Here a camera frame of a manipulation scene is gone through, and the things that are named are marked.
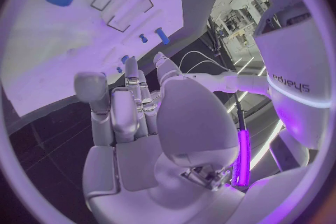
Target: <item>purple light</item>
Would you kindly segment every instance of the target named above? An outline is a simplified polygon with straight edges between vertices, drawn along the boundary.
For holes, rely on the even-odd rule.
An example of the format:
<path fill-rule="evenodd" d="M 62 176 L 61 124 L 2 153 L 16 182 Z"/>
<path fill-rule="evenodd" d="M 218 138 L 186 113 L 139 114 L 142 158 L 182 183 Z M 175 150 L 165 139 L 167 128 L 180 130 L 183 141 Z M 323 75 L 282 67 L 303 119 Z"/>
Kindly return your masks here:
<path fill-rule="evenodd" d="M 232 171 L 233 186 L 247 186 L 250 181 L 250 134 L 248 130 L 238 132 L 239 155 Z"/>

